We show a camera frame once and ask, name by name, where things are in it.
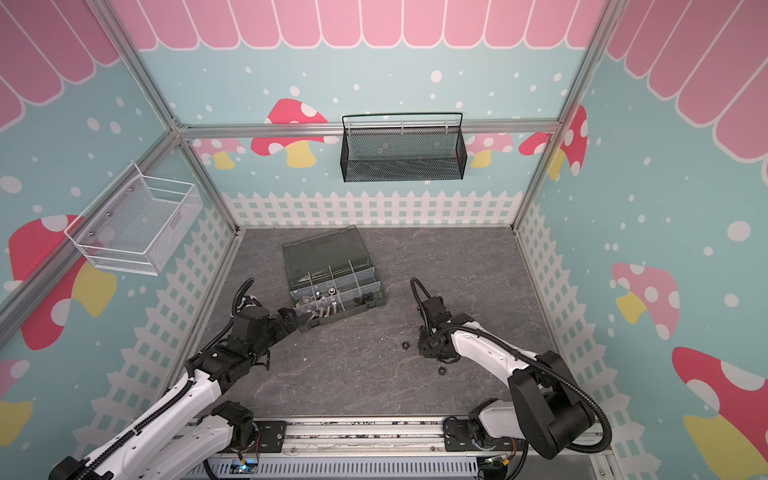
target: gray marble floor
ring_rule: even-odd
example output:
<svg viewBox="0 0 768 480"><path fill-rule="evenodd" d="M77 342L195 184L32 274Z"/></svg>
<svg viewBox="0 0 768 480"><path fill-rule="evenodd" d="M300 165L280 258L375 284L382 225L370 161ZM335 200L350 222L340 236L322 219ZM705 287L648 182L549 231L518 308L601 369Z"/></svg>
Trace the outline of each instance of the gray marble floor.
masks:
<svg viewBox="0 0 768 480"><path fill-rule="evenodd" d="M249 293L276 312L290 306L285 242L318 230L248 230L202 343L229 318L232 295L249 276ZM363 228L362 239L388 301L271 349L272 369L254 367L223 399L257 416L461 415L488 397L509 399L505 384L469 359L445 366L419 356L420 318L409 280L417 276L448 309L536 352L553 348L531 281L508 228ZM400 344L407 340L411 348Z"/></svg>

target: wall mural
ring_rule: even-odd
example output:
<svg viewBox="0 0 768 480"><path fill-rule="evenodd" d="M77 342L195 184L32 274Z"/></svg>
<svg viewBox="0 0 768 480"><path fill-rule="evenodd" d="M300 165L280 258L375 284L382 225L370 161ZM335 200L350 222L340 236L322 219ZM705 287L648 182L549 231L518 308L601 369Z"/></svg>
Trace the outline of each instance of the wall mural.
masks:
<svg viewBox="0 0 768 480"><path fill-rule="evenodd" d="M750 0L632 0L583 100L579 175L550 176L521 226L627 480L768 478L768 189L743 165L768 153L766 22Z"/></svg>
<svg viewBox="0 0 768 480"><path fill-rule="evenodd" d="M255 124L284 98L328 121L556 118L604 0L113 3L182 122Z"/></svg>

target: light blue wall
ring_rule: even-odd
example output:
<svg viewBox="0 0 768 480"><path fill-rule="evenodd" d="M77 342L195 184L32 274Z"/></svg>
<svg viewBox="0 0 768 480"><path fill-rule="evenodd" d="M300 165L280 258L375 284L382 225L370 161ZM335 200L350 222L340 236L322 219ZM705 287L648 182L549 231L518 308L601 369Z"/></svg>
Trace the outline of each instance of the light blue wall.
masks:
<svg viewBox="0 0 768 480"><path fill-rule="evenodd" d="M605 59L590 89L583 101L590 139L584 166L577 177L564 169L559 181L545 181L535 198L538 216L545 217L562 268L570 270L568 282L578 288L576 300L586 308L587 323L594 324L595 342L606 348L604 365L617 370L615 393L629 397L626 412L644 428L633 430L641 434L634 445L627 444L626 435L620 435L619 448L614 445L625 474L633 471L631 465L642 465L628 480L651 478L652 457L660 460L658 478L714 480L718 477L683 418L711 418L716 412L680 379L672 352L687 347L768 377L768 186L758 164L732 160L715 145L709 127L690 126L678 116L674 101L657 99L623 63ZM743 241L729 238L729 225L736 221L751 226ZM526 234L532 228L527 226ZM707 247L711 255L705 254ZM624 320L616 299L627 291L614 283L615 263L666 270L674 278L680 320L671 338L660 338L648 312L637 325ZM738 297L737 306L727 305L728 294ZM560 331L559 321L555 328ZM573 343L566 352L573 351ZM586 385L600 386L594 380ZM601 399L617 405L615 398ZM616 428L630 427L623 426L629 418L619 423L615 412L607 413ZM740 415L760 425L768 421L764 404ZM763 447L765 441L760 439ZM640 444L651 456L630 458L640 454ZM743 464L738 455L728 461L732 470Z"/></svg>

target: red mushroom cap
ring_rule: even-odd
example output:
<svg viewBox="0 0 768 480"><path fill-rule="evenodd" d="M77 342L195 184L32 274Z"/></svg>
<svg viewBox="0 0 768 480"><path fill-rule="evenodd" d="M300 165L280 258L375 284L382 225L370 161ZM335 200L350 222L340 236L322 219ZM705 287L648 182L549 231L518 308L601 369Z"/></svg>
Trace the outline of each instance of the red mushroom cap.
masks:
<svg viewBox="0 0 768 480"><path fill-rule="evenodd" d="M317 110L292 98L282 98L272 108L266 123L270 124L326 124L328 121ZM335 144L336 137L272 137L254 138L250 149L263 157L271 155L297 141L318 141Z"/></svg>
<svg viewBox="0 0 768 480"><path fill-rule="evenodd" d="M530 137L526 138L523 143L520 144L520 153L523 155L536 155L540 154L547 147L549 141L549 134L537 132Z"/></svg>
<svg viewBox="0 0 768 480"><path fill-rule="evenodd" d="M578 175L587 154L587 111L579 105L571 127L565 132L565 138L560 149L565 152L573 175Z"/></svg>

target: yellow mushroom stem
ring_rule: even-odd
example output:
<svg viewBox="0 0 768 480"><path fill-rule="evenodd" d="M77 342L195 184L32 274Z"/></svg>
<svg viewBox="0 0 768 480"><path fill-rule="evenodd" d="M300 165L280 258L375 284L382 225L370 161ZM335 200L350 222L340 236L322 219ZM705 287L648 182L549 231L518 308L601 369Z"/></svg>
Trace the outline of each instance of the yellow mushroom stem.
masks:
<svg viewBox="0 0 768 480"><path fill-rule="evenodd" d="M472 168L486 168L491 164L491 151L483 150L475 155L475 159L472 160L470 167Z"/></svg>
<svg viewBox="0 0 768 480"><path fill-rule="evenodd" d="M317 163L310 151L310 143L306 140L295 141L286 147L288 166L291 168L308 168Z"/></svg>
<svg viewBox="0 0 768 480"><path fill-rule="evenodd" d="M554 155L554 160L552 161L552 165L550 165L549 170L547 170L547 173L549 174L549 177L552 180L554 181L560 180L560 167L563 166L564 160L565 160L565 152L562 149L559 149L558 152Z"/></svg>

